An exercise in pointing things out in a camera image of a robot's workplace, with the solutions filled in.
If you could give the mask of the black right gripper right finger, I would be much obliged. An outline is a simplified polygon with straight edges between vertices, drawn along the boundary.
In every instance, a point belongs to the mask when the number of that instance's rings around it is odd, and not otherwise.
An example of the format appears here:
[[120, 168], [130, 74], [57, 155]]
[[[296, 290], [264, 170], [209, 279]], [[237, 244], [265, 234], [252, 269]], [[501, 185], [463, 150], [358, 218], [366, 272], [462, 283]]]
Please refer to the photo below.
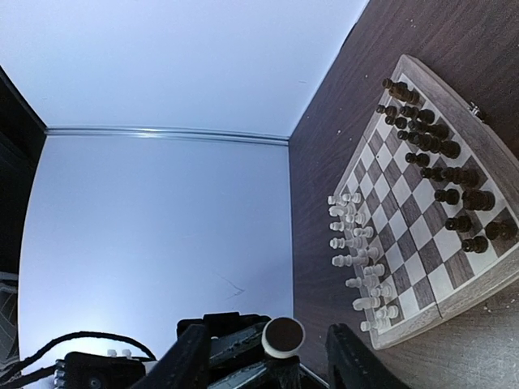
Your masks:
[[344, 323], [328, 328], [326, 351], [330, 388], [405, 388]]

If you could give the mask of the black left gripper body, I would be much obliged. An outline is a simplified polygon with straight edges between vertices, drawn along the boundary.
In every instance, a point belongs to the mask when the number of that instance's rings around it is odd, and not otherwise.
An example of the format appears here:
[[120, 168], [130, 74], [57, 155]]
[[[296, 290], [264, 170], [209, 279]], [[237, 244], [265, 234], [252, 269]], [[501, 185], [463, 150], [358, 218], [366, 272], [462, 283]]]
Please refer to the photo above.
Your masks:
[[261, 336], [272, 320], [238, 312], [206, 314], [177, 324], [177, 339], [190, 326], [201, 324], [210, 335], [209, 388], [325, 388], [300, 365], [298, 353], [288, 359], [268, 356]]

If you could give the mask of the white chess pawn dropped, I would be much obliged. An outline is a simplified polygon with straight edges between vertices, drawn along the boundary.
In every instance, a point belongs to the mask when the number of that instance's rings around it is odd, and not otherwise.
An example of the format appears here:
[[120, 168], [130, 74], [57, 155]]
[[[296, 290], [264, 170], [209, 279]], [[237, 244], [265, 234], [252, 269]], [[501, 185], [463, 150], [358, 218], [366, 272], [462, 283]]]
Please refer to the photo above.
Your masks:
[[343, 194], [341, 197], [347, 203], [358, 204], [362, 202], [362, 195], [360, 193]]

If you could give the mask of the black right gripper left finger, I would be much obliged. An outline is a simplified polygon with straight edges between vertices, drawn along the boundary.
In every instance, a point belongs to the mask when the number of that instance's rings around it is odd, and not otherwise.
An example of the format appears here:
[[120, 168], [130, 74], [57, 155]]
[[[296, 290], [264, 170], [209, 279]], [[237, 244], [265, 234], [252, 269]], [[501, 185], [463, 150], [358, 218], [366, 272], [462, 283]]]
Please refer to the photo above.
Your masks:
[[190, 325], [151, 371], [131, 389], [207, 388], [210, 335], [201, 324]]

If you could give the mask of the white chess piece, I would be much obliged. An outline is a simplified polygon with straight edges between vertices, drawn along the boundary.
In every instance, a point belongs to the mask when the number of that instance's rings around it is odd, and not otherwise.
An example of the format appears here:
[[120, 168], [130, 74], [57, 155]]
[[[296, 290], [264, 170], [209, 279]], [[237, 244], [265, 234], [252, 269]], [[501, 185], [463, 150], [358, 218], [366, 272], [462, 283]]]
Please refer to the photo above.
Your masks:
[[377, 276], [366, 276], [364, 278], [356, 277], [356, 278], [350, 278], [345, 281], [345, 286], [348, 288], [357, 288], [360, 289], [362, 286], [373, 289], [376, 287], [379, 283]]
[[362, 321], [360, 323], [360, 329], [363, 332], [368, 331], [385, 331], [388, 327], [391, 327], [389, 318], [376, 318], [371, 321]]
[[344, 221], [334, 221], [329, 225], [329, 228], [332, 231], [336, 232], [344, 232], [344, 231], [351, 231], [354, 227], [353, 223], [348, 223]]

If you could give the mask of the white chess pawn final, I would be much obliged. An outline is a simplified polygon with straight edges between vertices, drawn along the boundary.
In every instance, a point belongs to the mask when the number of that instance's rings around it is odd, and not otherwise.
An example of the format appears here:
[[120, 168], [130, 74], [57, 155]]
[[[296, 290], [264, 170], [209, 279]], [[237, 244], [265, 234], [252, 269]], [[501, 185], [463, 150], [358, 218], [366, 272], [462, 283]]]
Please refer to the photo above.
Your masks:
[[295, 357], [306, 337], [303, 325], [294, 318], [270, 320], [264, 327], [261, 345], [265, 353], [276, 359]]

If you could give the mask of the white chess pawn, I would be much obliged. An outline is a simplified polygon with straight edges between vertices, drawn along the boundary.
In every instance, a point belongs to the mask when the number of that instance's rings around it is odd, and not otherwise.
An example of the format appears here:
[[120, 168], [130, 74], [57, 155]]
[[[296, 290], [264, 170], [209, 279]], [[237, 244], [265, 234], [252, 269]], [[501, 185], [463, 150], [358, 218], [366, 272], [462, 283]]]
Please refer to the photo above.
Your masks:
[[354, 215], [348, 215], [348, 221], [349, 223], [365, 224], [367, 217], [364, 212], [357, 212]]
[[373, 237], [374, 229], [371, 226], [367, 226], [364, 228], [355, 228], [353, 230], [353, 234], [355, 237], [371, 238]]
[[390, 298], [394, 288], [392, 285], [378, 285], [370, 291], [371, 297], [379, 297], [379, 298]]
[[364, 276], [377, 276], [381, 277], [385, 273], [385, 267], [382, 263], [377, 263], [373, 266], [367, 266], [363, 268]]

